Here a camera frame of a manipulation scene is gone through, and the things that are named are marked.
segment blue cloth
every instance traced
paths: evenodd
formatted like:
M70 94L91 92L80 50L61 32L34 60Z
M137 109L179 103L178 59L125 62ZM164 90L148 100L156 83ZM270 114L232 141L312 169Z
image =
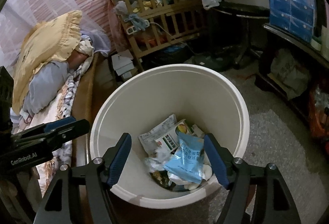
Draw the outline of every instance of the blue cloth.
M270 0L270 24L310 42L315 26L315 0Z
M69 77L67 62L51 61L36 73L29 84L23 111L31 116L45 108L57 95L58 90Z
M145 19L139 17L137 14L130 14L125 20L125 22L131 21L133 26L136 28L137 31L145 31L147 25L145 23Z

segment blue gripper pad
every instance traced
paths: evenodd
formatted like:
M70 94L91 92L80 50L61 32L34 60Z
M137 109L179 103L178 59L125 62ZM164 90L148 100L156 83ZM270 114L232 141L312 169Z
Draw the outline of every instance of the blue gripper pad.
M208 135L204 137L204 148L218 183L223 185L225 189L228 189L230 182L227 178L226 165Z
M120 145L116 157L114 158L113 162L110 165L110 176L107 181L107 184L110 187L118 183L124 165L126 164L128 155L130 153L131 145L132 145L131 135L127 134L123 143Z
M64 126L66 124L70 124L70 123L73 123L75 122L75 118L73 116L69 116L69 117L66 117L66 118L63 118L63 119L60 119L60 120L57 120L57 121L54 121L54 122L50 122L50 123L47 123L47 125L45 126L45 128L43 129L44 132L49 132L53 129L57 129L61 126Z

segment blue plastic bag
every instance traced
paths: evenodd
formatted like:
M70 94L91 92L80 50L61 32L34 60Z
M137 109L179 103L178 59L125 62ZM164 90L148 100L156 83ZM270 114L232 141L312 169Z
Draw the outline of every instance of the blue plastic bag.
M269 23L310 42L315 26L315 0L270 0Z
M170 173L190 182L200 184L204 155L203 139L178 132L180 147L163 166Z

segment white trash can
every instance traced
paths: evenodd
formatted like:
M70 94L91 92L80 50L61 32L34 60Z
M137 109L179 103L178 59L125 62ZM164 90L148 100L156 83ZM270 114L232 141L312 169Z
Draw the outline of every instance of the white trash can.
M235 157L242 157L249 138L247 106L236 87L223 75L197 65L165 65L145 71L121 85L103 104L90 137L91 158L101 157L122 133L132 148L118 184L111 191L132 204L155 209L185 206L219 188L215 175L193 191L173 192L157 185L144 164L147 157L138 135L169 115L187 119Z

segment wooden crib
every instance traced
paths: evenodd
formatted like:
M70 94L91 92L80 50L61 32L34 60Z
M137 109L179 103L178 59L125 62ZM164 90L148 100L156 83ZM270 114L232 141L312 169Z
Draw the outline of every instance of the wooden crib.
M112 0L116 5L119 0ZM149 21L145 31L129 35L130 21L120 22L140 67L140 58L183 41L198 37L206 28L202 0L123 0L129 15L136 13Z

